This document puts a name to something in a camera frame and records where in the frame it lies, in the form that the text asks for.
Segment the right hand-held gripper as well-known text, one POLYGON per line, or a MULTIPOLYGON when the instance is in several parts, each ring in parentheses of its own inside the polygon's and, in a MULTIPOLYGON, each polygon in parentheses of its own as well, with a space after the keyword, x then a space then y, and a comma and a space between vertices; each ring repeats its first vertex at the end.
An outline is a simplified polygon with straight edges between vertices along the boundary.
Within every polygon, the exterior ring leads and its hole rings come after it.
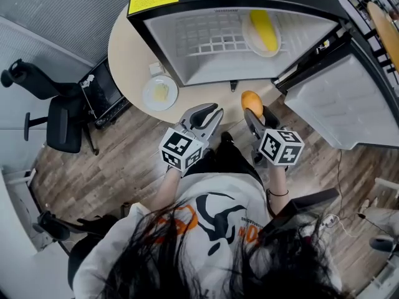
POLYGON ((268 107, 263 106, 262 115, 264 124, 251 109, 244 109, 246 124, 257 138, 252 144, 251 152, 254 166, 267 168, 268 163, 285 168, 294 166, 304 149, 303 140, 297 132, 287 130, 268 107))

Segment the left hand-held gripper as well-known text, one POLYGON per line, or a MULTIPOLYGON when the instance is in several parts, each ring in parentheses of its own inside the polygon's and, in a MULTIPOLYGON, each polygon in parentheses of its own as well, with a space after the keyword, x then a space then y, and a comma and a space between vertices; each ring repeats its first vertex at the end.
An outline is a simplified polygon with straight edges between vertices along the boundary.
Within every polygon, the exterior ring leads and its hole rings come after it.
POLYGON ((167 166, 179 171, 187 171, 203 156, 224 116, 221 108, 216 111, 200 129, 206 117, 218 108, 216 103, 204 103, 188 109, 181 117, 181 123, 168 128, 159 144, 161 160, 167 166))

